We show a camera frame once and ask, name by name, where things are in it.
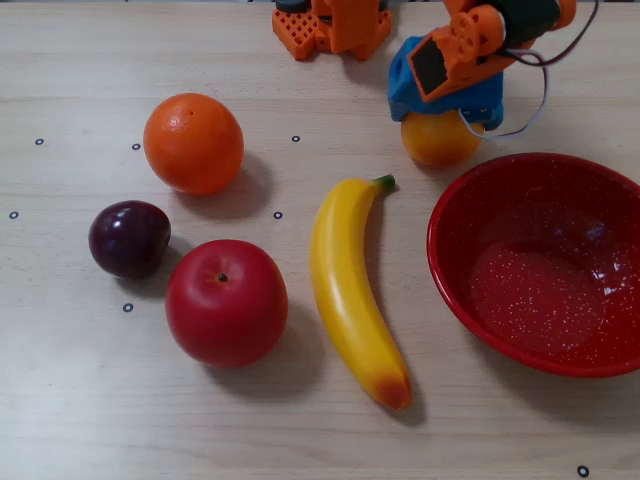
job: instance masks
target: white cable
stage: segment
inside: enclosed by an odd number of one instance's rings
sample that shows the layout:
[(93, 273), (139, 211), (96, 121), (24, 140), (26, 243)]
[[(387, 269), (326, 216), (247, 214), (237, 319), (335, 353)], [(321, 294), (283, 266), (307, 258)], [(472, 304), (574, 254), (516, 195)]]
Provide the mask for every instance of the white cable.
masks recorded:
[[(539, 62), (544, 62), (544, 57), (542, 56), (542, 54), (536, 50), (527, 50), (527, 49), (509, 49), (508, 52), (513, 53), (515, 55), (519, 55), (521, 57), (525, 56), (525, 55), (531, 55), (532, 57), (535, 57), (538, 59)], [(538, 116), (540, 115), (540, 112), (542, 112), (542, 110), (544, 109), (544, 106), (547, 103), (547, 100), (549, 99), (549, 90), (550, 90), (550, 85), (551, 85), (551, 77), (549, 74), (549, 67), (542, 67), (542, 75), (544, 76), (544, 95), (542, 97), (542, 103), (540, 104), (540, 106), (538, 107), (538, 110), (536, 110), (536, 112), (531, 116), (531, 118), (529, 119), (529, 121), (527, 122), (527, 124), (522, 127), (520, 130), (515, 130), (513, 132), (509, 132), (509, 133), (501, 133), (498, 135), (483, 135), (481, 133), (476, 133), (473, 128), (471, 128), (471, 125), (469, 125), (469, 122), (467, 121), (466, 118), (464, 118), (464, 115), (462, 114), (462, 109), (459, 108), (458, 109), (458, 113), (460, 114), (460, 118), (462, 119), (462, 121), (464, 122), (465, 126), (467, 127), (467, 129), (469, 130), (469, 132), (478, 138), (482, 138), (484, 140), (492, 140), (495, 138), (506, 138), (506, 137), (517, 137), (518, 135), (522, 135), (524, 132), (527, 131), (527, 129), (533, 125), (533, 122), (536, 121), (536, 119), (538, 118)]]

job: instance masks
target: red speckled bowl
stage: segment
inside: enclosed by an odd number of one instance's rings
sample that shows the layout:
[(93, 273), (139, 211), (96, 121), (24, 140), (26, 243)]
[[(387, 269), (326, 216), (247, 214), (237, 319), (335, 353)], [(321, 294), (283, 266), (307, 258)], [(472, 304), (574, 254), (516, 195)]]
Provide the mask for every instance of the red speckled bowl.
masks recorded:
[(546, 372), (640, 368), (640, 187), (575, 157), (497, 158), (433, 211), (431, 273), (453, 313), (496, 350)]

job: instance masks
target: banana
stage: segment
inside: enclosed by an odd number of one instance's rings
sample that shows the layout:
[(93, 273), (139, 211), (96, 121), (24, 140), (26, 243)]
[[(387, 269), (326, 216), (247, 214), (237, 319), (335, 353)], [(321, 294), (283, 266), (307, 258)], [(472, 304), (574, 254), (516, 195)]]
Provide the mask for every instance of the banana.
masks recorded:
[(411, 384), (367, 279), (364, 236), (374, 199), (395, 188), (392, 175), (343, 180), (318, 211), (311, 239), (311, 280), (333, 344), (360, 385), (380, 404), (411, 405)]

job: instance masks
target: plum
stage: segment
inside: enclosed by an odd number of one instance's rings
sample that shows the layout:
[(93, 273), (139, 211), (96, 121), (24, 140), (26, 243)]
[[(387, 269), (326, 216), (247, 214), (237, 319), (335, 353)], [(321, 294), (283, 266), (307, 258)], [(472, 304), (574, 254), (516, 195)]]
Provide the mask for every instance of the plum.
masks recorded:
[(171, 224), (162, 210), (129, 200), (100, 212), (89, 229), (89, 249), (106, 272), (141, 279), (158, 269), (170, 237)]

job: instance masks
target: small orange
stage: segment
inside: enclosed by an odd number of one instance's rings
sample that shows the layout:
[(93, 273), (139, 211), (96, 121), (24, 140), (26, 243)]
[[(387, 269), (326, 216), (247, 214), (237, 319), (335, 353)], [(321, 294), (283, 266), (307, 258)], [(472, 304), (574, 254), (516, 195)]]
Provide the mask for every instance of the small orange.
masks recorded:
[[(471, 126), (483, 133), (480, 124)], [(456, 110), (440, 115), (409, 113), (402, 121), (404, 148), (418, 163), (428, 167), (447, 167), (471, 158), (482, 139), (467, 130)]]
[(144, 152), (167, 185), (208, 195), (240, 170), (244, 141), (227, 107), (206, 95), (183, 93), (162, 102), (149, 117)]

